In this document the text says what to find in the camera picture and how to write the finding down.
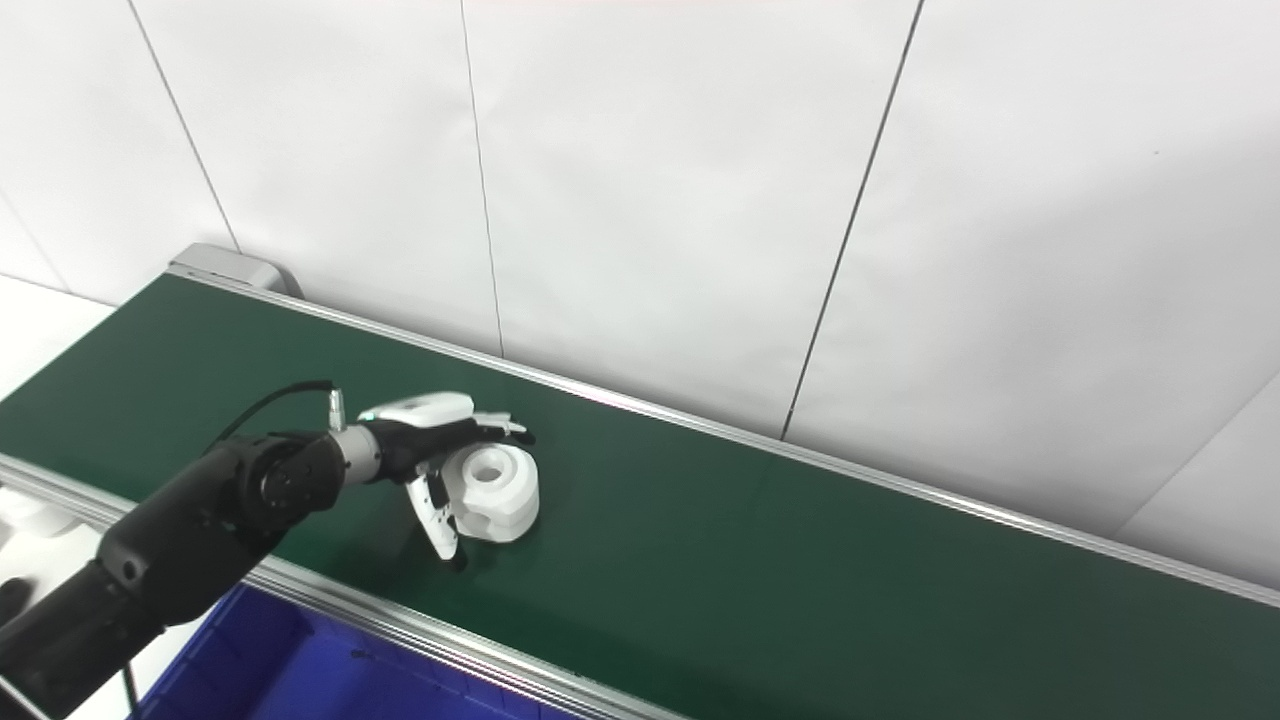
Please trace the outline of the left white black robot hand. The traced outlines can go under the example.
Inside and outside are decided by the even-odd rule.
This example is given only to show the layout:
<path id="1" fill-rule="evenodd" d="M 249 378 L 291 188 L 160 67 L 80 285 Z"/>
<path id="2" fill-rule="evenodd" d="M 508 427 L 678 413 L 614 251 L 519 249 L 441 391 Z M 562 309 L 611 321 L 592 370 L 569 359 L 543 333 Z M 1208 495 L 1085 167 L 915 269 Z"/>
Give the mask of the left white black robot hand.
<path id="1" fill-rule="evenodd" d="M 467 556 L 444 480 L 449 456 L 480 443 L 536 443 L 535 434 L 508 413 L 479 413 L 471 396 L 439 392 L 370 407 L 357 423 L 379 447 L 379 480 L 403 486 L 436 556 L 462 571 Z"/>

